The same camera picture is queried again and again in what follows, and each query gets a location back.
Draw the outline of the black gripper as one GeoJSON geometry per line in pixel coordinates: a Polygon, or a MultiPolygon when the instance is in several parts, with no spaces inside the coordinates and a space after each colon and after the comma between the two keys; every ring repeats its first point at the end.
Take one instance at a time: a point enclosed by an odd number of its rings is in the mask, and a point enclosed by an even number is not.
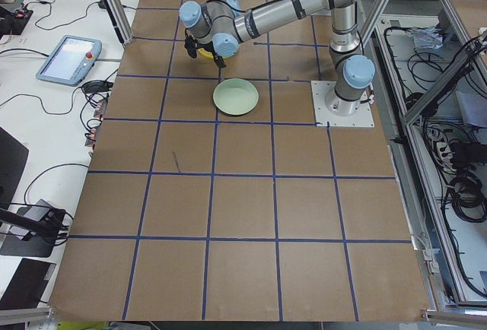
{"type": "MultiPolygon", "coordinates": [[[[214,53],[212,46],[200,44],[199,48],[204,48],[204,49],[214,53]]],[[[218,54],[214,53],[213,60],[214,60],[214,63],[217,65],[218,68],[223,69],[226,67],[226,63],[225,63],[224,58],[222,56],[219,56],[218,54]]]]}

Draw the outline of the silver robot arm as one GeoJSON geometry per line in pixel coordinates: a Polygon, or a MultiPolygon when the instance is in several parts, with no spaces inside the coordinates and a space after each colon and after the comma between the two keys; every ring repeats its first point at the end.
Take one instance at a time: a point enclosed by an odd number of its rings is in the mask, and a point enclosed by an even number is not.
{"type": "Polygon", "coordinates": [[[238,0],[187,1],[179,18],[185,26],[188,55],[194,59],[198,49],[204,49],[223,68],[224,59],[235,55],[240,44],[321,10],[332,16],[329,54],[338,80],[331,96],[339,102],[358,102],[372,82],[375,67],[359,54],[356,0],[271,0],[246,10],[240,9],[238,0]]]}

